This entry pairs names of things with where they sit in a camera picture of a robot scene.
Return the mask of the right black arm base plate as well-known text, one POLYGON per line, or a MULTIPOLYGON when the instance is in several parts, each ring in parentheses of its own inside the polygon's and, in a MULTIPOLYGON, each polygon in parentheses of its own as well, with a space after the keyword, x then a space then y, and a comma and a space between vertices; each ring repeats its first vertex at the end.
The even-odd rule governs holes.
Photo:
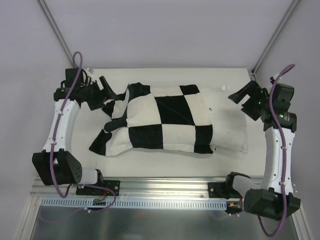
POLYGON ((208 182, 207 191, 209 198, 242 199, 243 196, 226 182, 208 182))

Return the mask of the white pillow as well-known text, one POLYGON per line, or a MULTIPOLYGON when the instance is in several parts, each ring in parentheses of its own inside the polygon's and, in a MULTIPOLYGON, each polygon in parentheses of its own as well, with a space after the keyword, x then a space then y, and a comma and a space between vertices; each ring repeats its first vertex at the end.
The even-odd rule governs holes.
POLYGON ((209 109, 213 126, 211 145, 246 154, 248 152, 246 116, 239 106, 229 99, 231 92, 220 87, 199 90, 209 109))

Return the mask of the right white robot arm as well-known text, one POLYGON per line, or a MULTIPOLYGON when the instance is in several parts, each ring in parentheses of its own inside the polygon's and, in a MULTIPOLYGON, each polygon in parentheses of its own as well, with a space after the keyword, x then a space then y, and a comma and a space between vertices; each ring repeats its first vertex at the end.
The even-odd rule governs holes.
POLYGON ((249 96, 241 110, 251 119, 263 122, 266 157, 261 185, 254 185, 248 175, 232 171, 224 182, 226 198, 240 195, 245 212, 275 221, 286 219, 301 205, 301 200, 294 196, 291 182, 291 151, 297 115, 289 112, 289 107, 294 92, 292 86, 282 83, 274 86, 274 92, 268 92, 251 80, 228 97, 238 104, 249 96))

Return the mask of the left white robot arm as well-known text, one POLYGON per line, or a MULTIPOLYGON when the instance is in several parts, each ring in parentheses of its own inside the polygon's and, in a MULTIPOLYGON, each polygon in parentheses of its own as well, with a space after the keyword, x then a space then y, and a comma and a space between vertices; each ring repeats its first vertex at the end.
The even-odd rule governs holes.
POLYGON ((72 134, 82 103, 94 111, 103 108, 115 95, 104 76, 93 80, 84 69, 65 70, 65 80, 53 94, 54 117, 48 139, 42 151, 32 155, 32 163, 44 185, 87 185, 93 195, 104 191, 102 173, 83 168, 72 155, 72 134))

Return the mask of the black white checkered pillowcase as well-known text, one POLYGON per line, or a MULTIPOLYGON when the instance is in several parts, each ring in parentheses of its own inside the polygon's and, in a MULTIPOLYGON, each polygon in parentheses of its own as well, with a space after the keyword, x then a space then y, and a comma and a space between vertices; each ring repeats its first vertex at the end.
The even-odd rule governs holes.
POLYGON ((131 83, 124 93, 108 90, 102 111, 110 117, 89 150, 112 157, 130 149, 212 154, 214 127, 195 84, 131 83))

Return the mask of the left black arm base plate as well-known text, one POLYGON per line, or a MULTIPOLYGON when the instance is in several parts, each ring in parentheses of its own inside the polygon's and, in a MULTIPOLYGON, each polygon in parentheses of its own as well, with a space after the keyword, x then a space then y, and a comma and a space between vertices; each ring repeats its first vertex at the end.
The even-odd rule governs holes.
POLYGON ((87 185, 85 185, 83 188, 78 187, 75 194, 77 196, 113 196, 111 193, 112 191, 116 196, 119 196, 121 181, 107 179, 93 184, 93 186, 95 187, 88 187, 87 185))

